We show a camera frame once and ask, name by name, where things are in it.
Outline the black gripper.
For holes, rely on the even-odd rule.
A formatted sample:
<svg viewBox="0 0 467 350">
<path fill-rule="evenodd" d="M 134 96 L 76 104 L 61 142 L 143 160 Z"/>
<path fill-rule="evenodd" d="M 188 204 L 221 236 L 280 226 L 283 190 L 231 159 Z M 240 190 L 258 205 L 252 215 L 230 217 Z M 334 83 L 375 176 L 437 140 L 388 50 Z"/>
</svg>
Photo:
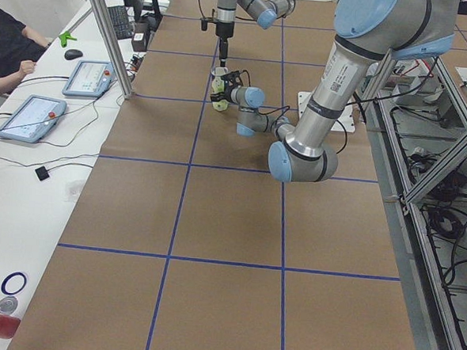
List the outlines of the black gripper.
<svg viewBox="0 0 467 350">
<path fill-rule="evenodd" d="M 217 21 L 215 26 L 216 36 L 219 40 L 219 61 L 220 67 L 225 67 L 228 59 L 229 42 L 228 39 L 234 36 L 234 22 Z"/>
<path fill-rule="evenodd" d="M 232 97 L 231 97 L 231 92 L 233 91 L 234 88 L 225 88 L 225 90 L 222 93 L 212 93 L 211 91 L 211 101 L 212 102 L 218 102 L 218 101 L 223 101 L 226 100 L 229 103 L 232 103 Z"/>
</svg>

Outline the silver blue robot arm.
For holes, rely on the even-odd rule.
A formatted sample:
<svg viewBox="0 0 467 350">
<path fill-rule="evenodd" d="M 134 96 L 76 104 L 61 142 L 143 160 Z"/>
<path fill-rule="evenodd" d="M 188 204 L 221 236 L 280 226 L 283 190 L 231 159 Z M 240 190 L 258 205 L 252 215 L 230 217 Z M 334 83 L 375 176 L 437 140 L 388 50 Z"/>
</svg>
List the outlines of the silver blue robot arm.
<svg viewBox="0 0 467 350">
<path fill-rule="evenodd" d="M 225 67 L 229 44 L 234 36 L 237 6 L 240 6 L 262 29 L 268 29 L 279 17 L 291 15 L 296 0 L 217 0 L 215 31 L 218 37 L 220 66 Z"/>
<path fill-rule="evenodd" d="M 310 94 L 296 125 L 259 113 L 264 94 L 243 86 L 226 69 L 228 40 L 241 6 L 262 28 L 294 11 L 296 0 L 218 0 L 215 23 L 220 64 L 214 68 L 211 100 L 217 110 L 228 103 L 239 108 L 237 133 L 271 132 L 271 175 L 282 182 L 324 181 L 337 169 L 337 155 L 324 143 L 351 95 L 372 63 L 387 53 L 395 59 L 442 55 L 453 44 L 458 0 L 339 0 L 334 17 L 335 41 L 319 84 Z"/>
</svg>

